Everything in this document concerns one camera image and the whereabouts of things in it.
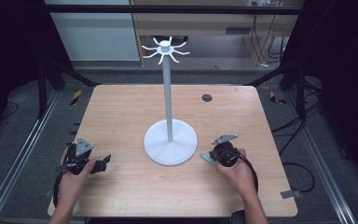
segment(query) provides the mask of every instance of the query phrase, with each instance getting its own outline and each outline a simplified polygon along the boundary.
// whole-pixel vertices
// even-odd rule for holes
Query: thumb
[[[81,171],[80,175],[88,176],[90,174],[90,172],[92,171],[92,169],[94,168],[95,162],[96,162],[95,159],[89,160],[89,162],[87,162],[86,165],[84,166],[84,168]]]

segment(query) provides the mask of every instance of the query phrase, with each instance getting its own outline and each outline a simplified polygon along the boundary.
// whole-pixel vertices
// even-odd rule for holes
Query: desk
[[[201,96],[211,94],[211,102]],[[259,179],[268,217],[292,217],[289,184],[254,87],[172,86],[172,116],[198,136],[196,153],[174,167],[158,165],[144,150],[144,136],[165,119],[163,86],[102,85],[95,88],[77,137],[92,144],[91,157],[112,154],[103,173],[90,175],[75,217],[229,217],[243,209],[238,193],[200,153],[212,150],[222,133],[235,133],[234,147],[246,148]],[[54,206],[50,204],[48,213]]]

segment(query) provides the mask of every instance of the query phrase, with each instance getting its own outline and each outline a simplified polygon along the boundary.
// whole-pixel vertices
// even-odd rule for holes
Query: black device
[[[244,161],[252,171],[252,175],[255,182],[255,190],[258,191],[258,178],[255,169],[252,164],[246,159],[246,157],[234,147],[229,140],[237,138],[237,135],[227,135],[223,134],[216,140],[212,142],[213,145],[216,145],[212,151],[209,152],[209,155],[214,161],[219,161],[223,166],[231,167],[233,166],[238,159]]]
[[[59,171],[59,175],[56,178],[54,184],[54,196],[53,203],[57,206],[58,202],[58,193],[59,186],[62,179],[63,174],[65,172],[70,171],[74,175],[78,175],[81,173],[87,162],[90,161],[89,156],[93,149],[94,145],[90,144],[86,140],[82,138],[78,138],[77,144],[71,143],[68,145],[66,149],[66,153],[62,162],[62,165],[57,168],[56,171]],[[96,161],[94,168],[89,172],[90,174],[95,174],[99,172],[104,172],[106,170],[106,164],[110,162],[111,155],[106,156],[102,161]]]

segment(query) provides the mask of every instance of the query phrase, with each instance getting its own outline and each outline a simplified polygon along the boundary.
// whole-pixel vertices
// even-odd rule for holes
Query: stand pole
[[[162,75],[164,79],[165,114],[167,117],[168,142],[172,142],[172,100],[171,100],[171,68],[170,59],[164,56],[162,60]]]

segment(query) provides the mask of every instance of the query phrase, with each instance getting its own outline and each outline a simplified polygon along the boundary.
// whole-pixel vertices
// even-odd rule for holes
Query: person's right hand
[[[240,148],[238,151],[246,157],[245,149]],[[243,200],[257,195],[252,171],[244,161],[238,159],[231,167],[225,167],[219,161],[216,161],[216,163],[217,170],[228,179],[229,183],[240,194]]]

